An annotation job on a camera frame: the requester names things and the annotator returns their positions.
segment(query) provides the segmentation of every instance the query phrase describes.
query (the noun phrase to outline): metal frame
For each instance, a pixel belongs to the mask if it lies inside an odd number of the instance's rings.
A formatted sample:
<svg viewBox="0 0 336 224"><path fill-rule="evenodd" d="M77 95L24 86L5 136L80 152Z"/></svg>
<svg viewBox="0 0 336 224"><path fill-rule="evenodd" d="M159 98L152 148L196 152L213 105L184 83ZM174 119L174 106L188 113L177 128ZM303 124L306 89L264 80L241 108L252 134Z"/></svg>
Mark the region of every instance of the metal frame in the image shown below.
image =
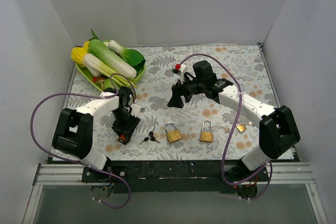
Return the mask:
<svg viewBox="0 0 336 224"><path fill-rule="evenodd" d="M328 223L326 213L324 212L321 199L317 192L316 184L306 184L310 202L313 206L314 213L318 223Z"/></svg>
<svg viewBox="0 0 336 224"><path fill-rule="evenodd" d="M273 164L271 184L314 184L315 177L309 163L280 162ZM104 185L81 182L84 167L75 164L39 165L34 185Z"/></svg>
<svg viewBox="0 0 336 224"><path fill-rule="evenodd" d="M31 191L30 199L23 219L23 224L31 224L34 222L38 203L41 198L43 185L35 185Z"/></svg>

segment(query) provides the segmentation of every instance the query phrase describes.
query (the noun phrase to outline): black key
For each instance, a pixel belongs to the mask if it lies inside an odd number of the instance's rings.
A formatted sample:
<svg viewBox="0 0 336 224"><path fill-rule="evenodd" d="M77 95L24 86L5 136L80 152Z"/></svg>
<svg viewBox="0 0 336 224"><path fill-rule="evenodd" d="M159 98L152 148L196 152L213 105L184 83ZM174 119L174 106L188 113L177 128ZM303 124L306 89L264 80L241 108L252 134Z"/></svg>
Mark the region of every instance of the black key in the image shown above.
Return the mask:
<svg viewBox="0 0 336 224"><path fill-rule="evenodd" d="M140 144L142 144L143 142L147 142L148 140L149 140L149 137L145 137L145 139Z"/></svg>
<svg viewBox="0 0 336 224"><path fill-rule="evenodd" d="M158 140L156 140L156 139L155 139L155 137L154 137L154 136L153 136L153 137L151 137L151 138L150 138L150 140L151 140L151 141L155 141L155 142L158 142L158 143L160 143Z"/></svg>

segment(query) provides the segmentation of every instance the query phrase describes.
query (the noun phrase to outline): brass padlock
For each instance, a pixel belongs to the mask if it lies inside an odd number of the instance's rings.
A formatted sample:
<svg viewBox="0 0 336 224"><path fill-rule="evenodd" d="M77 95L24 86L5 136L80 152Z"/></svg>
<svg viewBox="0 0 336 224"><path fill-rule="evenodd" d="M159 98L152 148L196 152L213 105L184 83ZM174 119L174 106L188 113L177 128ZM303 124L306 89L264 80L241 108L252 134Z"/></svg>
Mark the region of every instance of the brass padlock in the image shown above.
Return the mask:
<svg viewBox="0 0 336 224"><path fill-rule="evenodd" d="M204 123L206 121L210 123L210 132L204 131ZM203 121L203 123L202 123L202 131L201 131L201 135L200 135L199 139L200 139L201 142L212 143L212 141L213 141L212 122L210 120L204 120Z"/></svg>
<svg viewBox="0 0 336 224"><path fill-rule="evenodd" d="M174 125L174 127L175 127L174 131L169 131L168 132L167 125L169 125L169 124ZM166 123L166 125L164 126L164 130L166 131L166 136L167 136L168 142L170 144L183 138L183 136L180 133L180 130L178 128L176 128L176 125L172 122Z"/></svg>
<svg viewBox="0 0 336 224"><path fill-rule="evenodd" d="M238 130L240 133L246 131L246 127L245 127L245 125L243 125L243 124L240 123L239 121L238 121L238 123L239 123L239 125L236 125L237 130Z"/></svg>

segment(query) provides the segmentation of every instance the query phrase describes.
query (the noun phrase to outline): padlock shackle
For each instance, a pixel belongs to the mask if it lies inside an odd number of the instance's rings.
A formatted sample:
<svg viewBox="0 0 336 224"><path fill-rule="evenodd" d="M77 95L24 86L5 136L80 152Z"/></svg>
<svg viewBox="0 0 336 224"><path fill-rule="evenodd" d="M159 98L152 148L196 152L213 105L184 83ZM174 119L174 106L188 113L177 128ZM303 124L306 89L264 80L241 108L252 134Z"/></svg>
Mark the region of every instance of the padlock shackle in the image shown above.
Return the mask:
<svg viewBox="0 0 336 224"><path fill-rule="evenodd" d="M165 126L164 126L164 130L166 131L166 133L168 132L168 130L167 130L167 125L169 125L169 124L173 124L174 127L175 127L175 129L177 129L175 123L173 123L173 122L168 122L168 123L166 123Z"/></svg>
<svg viewBox="0 0 336 224"><path fill-rule="evenodd" d="M202 131L204 131L204 123L205 122L209 122L210 123L210 132L212 132L212 122L210 120L204 120L203 123L202 123Z"/></svg>

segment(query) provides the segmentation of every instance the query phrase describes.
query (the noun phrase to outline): green plate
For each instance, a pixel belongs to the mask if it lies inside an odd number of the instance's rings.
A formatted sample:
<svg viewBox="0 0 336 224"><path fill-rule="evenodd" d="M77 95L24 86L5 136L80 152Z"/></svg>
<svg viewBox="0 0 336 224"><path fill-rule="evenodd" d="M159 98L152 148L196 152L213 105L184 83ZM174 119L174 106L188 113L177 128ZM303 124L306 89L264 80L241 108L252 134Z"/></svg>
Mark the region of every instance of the green plate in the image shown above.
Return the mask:
<svg viewBox="0 0 336 224"><path fill-rule="evenodd" d="M76 68L78 69L79 72L82 73L82 75L96 88L98 89L100 92L102 92L102 89L100 86L96 85L92 80L93 80L93 75L91 74L91 72L86 68L86 67L81 67L80 65L78 65L76 63ZM143 69L142 71L137 75L137 77L134 79L133 83L134 84L138 84L142 77L143 77L143 74L145 73L145 70L146 70L146 66L143 66ZM106 88L113 88L112 84L111 84L111 81L109 79L107 79L105 82L104 82L104 89Z"/></svg>

